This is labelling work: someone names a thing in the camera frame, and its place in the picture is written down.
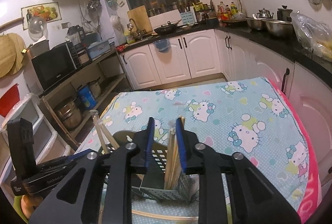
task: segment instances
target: blue bucket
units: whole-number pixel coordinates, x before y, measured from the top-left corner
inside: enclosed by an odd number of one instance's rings
[[[77,89],[77,94],[82,100],[86,110],[91,110],[97,105],[97,102],[87,85],[84,87],[79,87]]]
[[[168,53],[168,51],[171,49],[169,39],[156,40],[153,42],[153,44],[161,53]]]

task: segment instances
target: metal bolt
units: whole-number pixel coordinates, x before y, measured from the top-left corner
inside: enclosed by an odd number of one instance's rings
[[[203,149],[205,149],[205,144],[201,144],[201,143],[199,143],[199,144],[195,144],[195,148],[197,149],[197,150],[203,150]]]
[[[126,148],[128,150],[134,149],[135,147],[136,147],[136,144],[134,144],[134,143],[128,143],[128,144],[126,144]]]
[[[95,152],[90,152],[89,154],[86,155],[87,159],[95,159],[97,156],[98,155]]]
[[[243,155],[242,153],[240,153],[240,152],[235,152],[235,153],[233,154],[233,157],[234,157],[235,159],[237,159],[237,160],[241,160],[241,159],[244,158],[244,155]]]

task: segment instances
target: framed picture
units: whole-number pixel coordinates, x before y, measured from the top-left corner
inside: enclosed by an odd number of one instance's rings
[[[21,8],[23,20],[23,30],[28,29],[28,21],[33,16],[43,17],[47,23],[62,20],[58,2],[38,4]]]

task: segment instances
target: black countertop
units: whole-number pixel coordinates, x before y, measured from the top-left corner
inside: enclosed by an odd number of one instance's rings
[[[295,34],[291,38],[277,39],[271,36],[268,32],[251,30],[247,25],[242,25],[241,27],[230,27],[223,26],[222,23],[219,23],[217,25],[197,24],[192,26],[190,29],[179,28],[176,32],[173,32],[171,34],[163,36],[157,35],[145,41],[131,44],[126,47],[121,53],[125,53],[129,50],[142,47],[156,40],[173,38],[180,35],[208,29],[221,30],[256,42],[284,56],[288,60],[297,62],[300,65],[304,66],[305,68],[313,72],[316,76],[318,76],[321,80],[323,80],[328,86],[330,86],[330,88],[332,88],[332,62],[324,60],[323,58],[318,57],[315,54],[310,53],[306,49],[304,49],[297,41]]]

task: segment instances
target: metal bowl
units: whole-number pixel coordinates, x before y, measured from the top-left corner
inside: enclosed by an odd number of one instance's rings
[[[278,38],[287,38],[294,34],[291,22],[279,20],[265,20],[268,32]]]
[[[266,19],[246,18],[246,20],[249,25],[249,28],[252,30],[261,31],[266,29],[266,24],[265,24]]]

